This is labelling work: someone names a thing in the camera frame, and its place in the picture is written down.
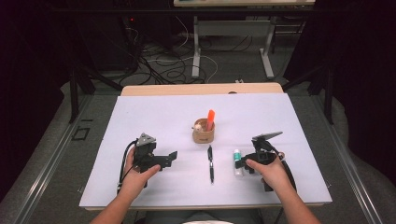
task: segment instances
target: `wooden cup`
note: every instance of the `wooden cup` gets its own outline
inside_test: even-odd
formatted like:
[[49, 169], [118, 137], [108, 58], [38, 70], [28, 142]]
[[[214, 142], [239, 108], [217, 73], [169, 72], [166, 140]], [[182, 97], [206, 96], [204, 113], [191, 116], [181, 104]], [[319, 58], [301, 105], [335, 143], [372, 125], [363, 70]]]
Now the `wooden cup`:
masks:
[[[216, 125], [213, 122], [212, 130], [207, 131], [206, 123], [207, 123], [207, 119], [198, 119], [195, 121], [194, 127], [192, 127], [193, 128], [192, 139], [194, 140], [195, 143], [204, 144], [204, 143], [213, 142], [213, 139], [215, 138]], [[198, 131], [197, 129], [195, 129], [197, 124], [200, 124], [202, 126], [201, 131]]]

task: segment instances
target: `person's left hand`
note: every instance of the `person's left hand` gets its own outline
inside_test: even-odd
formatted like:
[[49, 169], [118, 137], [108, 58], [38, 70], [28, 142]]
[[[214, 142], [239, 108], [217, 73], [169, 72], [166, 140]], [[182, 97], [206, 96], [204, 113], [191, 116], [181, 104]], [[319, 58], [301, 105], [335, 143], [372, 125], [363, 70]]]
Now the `person's left hand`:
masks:
[[142, 191], [143, 187], [145, 187], [146, 182], [157, 172], [160, 170], [160, 165], [155, 165], [149, 168], [144, 173], [139, 173], [138, 171], [131, 169], [132, 162], [134, 161], [134, 148], [132, 148], [127, 156], [125, 167], [124, 167], [124, 175], [125, 178], [122, 181], [122, 187], [120, 189], [119, 195], [122, 197], [127, 197], [129, 200], [133, 201], [137, 195], [139, 195], [140, 191]]

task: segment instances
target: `small bottle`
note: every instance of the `small bottle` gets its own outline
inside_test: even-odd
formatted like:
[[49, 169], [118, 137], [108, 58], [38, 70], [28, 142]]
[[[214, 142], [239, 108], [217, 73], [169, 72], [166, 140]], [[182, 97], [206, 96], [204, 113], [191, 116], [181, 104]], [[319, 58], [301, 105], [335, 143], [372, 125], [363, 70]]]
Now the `small bottle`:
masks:
[[238, 168], [238, 169], [235, 168], [235, 162], [240, 161], [241, 158], [242, 158], [241, 151], [239, 151], [239, 149], [234, 150], [233, 151], [233, 174], [235, 176], [243, 176], [244, 175], [242, 168]]

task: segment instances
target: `pen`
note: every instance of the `pen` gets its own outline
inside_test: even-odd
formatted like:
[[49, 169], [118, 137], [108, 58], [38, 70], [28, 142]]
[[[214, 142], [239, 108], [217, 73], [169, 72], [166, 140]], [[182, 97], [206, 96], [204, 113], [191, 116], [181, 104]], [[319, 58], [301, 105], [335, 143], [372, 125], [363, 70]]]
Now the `pen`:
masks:
[[209, 113], [207, 114], [207, 121], [206, 121], [206, 131], [210, 132], [212, 131], [212, 126], [213, 126], [213, 121], [215, 120], [215, 111], [212, 109], [209, 110]]
[[209, 148], [207, 149], [207, 157], [209, 158], [209, 169], [210, 169], [210, 182], [213, 184], [215, 181], [215, 173], [213, 170], [213, 154], [212, 154], [212, 146], [209, 145]]

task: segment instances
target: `orange object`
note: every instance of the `orange object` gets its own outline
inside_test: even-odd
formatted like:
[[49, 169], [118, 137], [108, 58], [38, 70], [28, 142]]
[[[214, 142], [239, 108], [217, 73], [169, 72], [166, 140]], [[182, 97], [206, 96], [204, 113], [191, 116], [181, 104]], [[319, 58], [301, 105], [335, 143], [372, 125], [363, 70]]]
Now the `orange object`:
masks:
[[207, 114], [207, 122], [206, 122], [206, 131], [207, 132], [212, 130], [214, 120], [215, 120], [215, 111], [210, 109], [209, 113]]

